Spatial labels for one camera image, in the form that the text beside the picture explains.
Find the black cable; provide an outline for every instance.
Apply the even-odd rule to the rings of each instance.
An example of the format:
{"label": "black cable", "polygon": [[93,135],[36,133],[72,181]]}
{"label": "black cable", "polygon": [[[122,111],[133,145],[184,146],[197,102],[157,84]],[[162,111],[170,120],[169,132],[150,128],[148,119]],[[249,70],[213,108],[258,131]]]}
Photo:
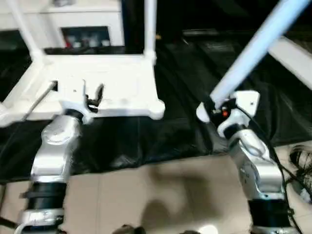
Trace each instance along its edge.
{"label": "black cable", "polygon": [[5,200],[5,195],[6,195],[6,184],[3,184],[1,186],[1,197],[0,197],[0,213],[1,213],[1,210],[3,208],[3,204],[4,204],[4,200]]}
{"label": "black cable", "polygon": [[[285,201],[287,203],[287,206],[289,208],[290,211],[292,211],[292,209],[290,208],[290,204],[289,204],[289,199],[288,199],[288,193],[287,193],[287,183],[285,181],[285,176],[284,176],[284,173],[283,173],[283,170],[286,171],[290,176],[291,178],[293,178],[294,180],[298,181],[300,183],[300,185],[303,185],[305,187],[305,185],[293,174],[291,173],[287,168],[285,168],[277,154],[276,154],[276,151],[274,149],[274,147],[272,146],[272,144],[270,143],[270,141],[266,138],[266,135],[264,133],[264,131],[261,129],[261,127],[259,126],[259,124],[254,120],[254,118],[252,116],[250,116],[244,109],[242,109],[241,107],[237,106],[236,105],[236,108],[239,109],[241,112],[243,112],[246,116],[248,116],[248,118],[250,119],[250,121],[253,123],[253,125],[255,126],[256,128],[256,131],[259,133],[260,135],[260,139],[264,142],[264,144],[266,144],[268,146],[268,149],[269,149],[269,152],[270,152],[270,155],[273,156],[273,160],[277,163],[277,166],[279,168],[279,170],[281,171],[281,174],[282,174],[282,182],[283,182],[283,188],[284,188],[284,191],[285,191]],[[293,212],[289,212],[288,213],[288,216],[290,217],[291,221],[293,222],[295,228],[297,229],[297,231],[299,232],[299,234],[303,234],[302,231],[300,230],[294,216],[293,216]]]}
{"label": "black cable", "polygon": [[6,141],[1,153],[0,153],[0,162],[6,150],[9,148],[11,141],[14,139],[14,136],[19,131],[22,123],[27,120],[33,110],[38,106],[38,104],[48,95],[48,93],[53,90],[53,88],[57,85],[56,81],[53,81],[49,87],[44,91],[44,93],[34,102],[34,104],[30,107],[29,111],[23,116],[23,118],[18,123],[17,127],[14,129],[13,133],[10,135],[9,139]]}
{"label": "black cable", "polygon": [[[303,183],[304,183],[304,179],[305,179],[305,176],[307,176],[308,174],[310,174],[312,172],[312,164],[309,166],[309,167],[306,167],[306,164],[307,164],[307,160],[308,158],[310,157],[310,154],[311,153],[308,153],[307,157],[306,157],[306,161],[304,163],[304,166],[303,168],[301,167],[301,165],[299,164],[299,158],[301,156],[301,153],[303,151],[307,151],[307,152],[312,152],[312,148],[309,148],[309,147],[306,147],[306,146],[301,146],[301,145],[298,145],[296,147],[294,147],[294,149],[292,150],[291,152],[291,155],[290,157],[292,158],[293,154],[294,153],[299,153],[299,155],[297,155],[295,157],[295,161],[294,159],[292,159],[292,163],[297,167],[297,172],[296,172],[296,176],[300,179],[302,179]],[[293,181],[293,178],[288,178],[286,183],[291,183]],[[308,189],[307,191],[310,195],[310,199],[312,199],[312,191],[311,191],[311,188]]]}

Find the floor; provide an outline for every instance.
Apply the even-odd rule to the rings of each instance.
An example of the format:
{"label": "floor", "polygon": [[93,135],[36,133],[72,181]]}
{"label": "floor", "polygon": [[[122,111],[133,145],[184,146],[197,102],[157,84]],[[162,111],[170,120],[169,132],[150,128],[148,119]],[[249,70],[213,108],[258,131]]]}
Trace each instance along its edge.
{"label": "floor", "polygon": [[[288,162],[290,146],[278,147]],[[27,182],[12,183],[2,216],[17,220]],[[312,205],[289,187],[291,206],[305,234],[312,234]],[[228,156],[203,156],[101,175],[73,176],[65,201],[69,234],[111,234],[122,224],[148,234],[178,234],[213,225],[219,234],[247,234],[251,223],[235,165]],[[13,233],[2,227],[1,234]],[[204,234],[215,234],[212,229]]]}

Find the metal rod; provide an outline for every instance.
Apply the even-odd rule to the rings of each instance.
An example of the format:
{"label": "metal rod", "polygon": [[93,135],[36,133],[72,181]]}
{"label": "metal rod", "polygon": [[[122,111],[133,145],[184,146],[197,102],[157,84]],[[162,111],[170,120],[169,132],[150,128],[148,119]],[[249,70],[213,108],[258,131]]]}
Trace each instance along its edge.
{"label": "metal rod", "polygon": [[156,18],[157,18],[157,0],[144,1],[144,55],[151,59],[153,63],[156,60],[155,39],[156,39]]}
{"label": "metal rod", "polygon": [[281,0],[277,4],[210,94],[216,108],[219,108],[224,100],[247,78],[266,55],[269,47],[285,33],[310,1]]}

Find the beige floor tile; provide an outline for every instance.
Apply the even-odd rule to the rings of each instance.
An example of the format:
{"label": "beige floor tile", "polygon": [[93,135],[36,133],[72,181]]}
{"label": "beige floor tile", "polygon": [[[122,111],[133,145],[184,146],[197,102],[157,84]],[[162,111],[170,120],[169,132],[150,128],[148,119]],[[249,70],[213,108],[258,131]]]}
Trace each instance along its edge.
{"label": "beige floor tile", "polygon": [[97,233],[99,175],[76,175],[70,178],[65,199],[65,222],[68,233]]}
{"label": "beige floor tile", "polygon": [[305,215],[296,218],[303,234],[312,234],[312,215]]}
{"label": "beige floor tile", "polygon": [[193,220],[189,202],[179,162],[103,174],[99,230],[132,224],[149,234],[178,233]]}
{"label": "beige floor tile", "polygon": [[[280,161],[281,164],[286,167],[290,172],[292,172],[294,175],[295,175],[295,172],[297,171],[297,167],[294,166],[291,162],[289,161],[284,161],[284,160],[281,160]],[[285,179],[289,178],[289,175],[287,172],[284,171],[284,175],[285,175]]]}
{"label": "beige floor tile", "polygon": [[201,178],[211,182],[238,184],[238,171],[229,155],[201,156],[181,161],[182,170],[189,180]]}
{"label": "beige floor tile", "polygon": [[291,147],[289,145],[275,147],[275,152],[279,160],[289,161],[289,153],[291,152]]}
{"label": "beige floor tile", "polygon": [[250,234],[250,231],[249,231],[249,229],[246,229],[246,230],[243,230],[243,231],[240,231],[237,233],[232,233],[232,234]]}
{"label": "beige floor tile", "polygon": [[191,197],[193,230],[215,225],[219,233],[229,234],[249,227],[247,201],[229,156],[185,160],[182,169]]}
{"label": "beige floor tile", "polygon": [[296,146],[296,145],[307,145],[307,146],[312,146],[312,140],[303,141],[303,142],[295,143],[295,144],[290,144],[290,145],[288,145],[288,146],[289,146],[289,148],[292,148],[293,146]]}
{"label": "beige floor tile", "polygon": [[293,190],[291,185],[287,186],[290,206],[295,211],[295,216],[312,215],[312,205],[304,202],[303,199]]}
{"label": "beige floor tile", "polygon": [[[20,198],[20,194],[27,191],[29,182],[15,182],[7,184],[5,201],[1,210],[1,217],[17,222],[21,210],[24,209],[25,199]],[[1,226],[1,234],[12,234],[12,229]]]}
{"label": "beige floor tile", "polygon": [[228,182],[191,181],[191,208],[194,216],[193,229],[215,225],[220,234],[247,229],[251,223],[248,205],[240,186]]}

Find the red light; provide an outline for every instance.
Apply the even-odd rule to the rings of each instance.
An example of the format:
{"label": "red light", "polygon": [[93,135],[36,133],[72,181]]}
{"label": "red light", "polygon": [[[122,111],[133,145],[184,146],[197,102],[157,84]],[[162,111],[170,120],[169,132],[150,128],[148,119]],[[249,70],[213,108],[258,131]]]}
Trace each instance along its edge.
{"label": "red light", "polygon": [[223,111],[223,112],[222,112],[222,115],[223,115],[223,117],[227,117],[227,116],[229,115],[229,112]]}

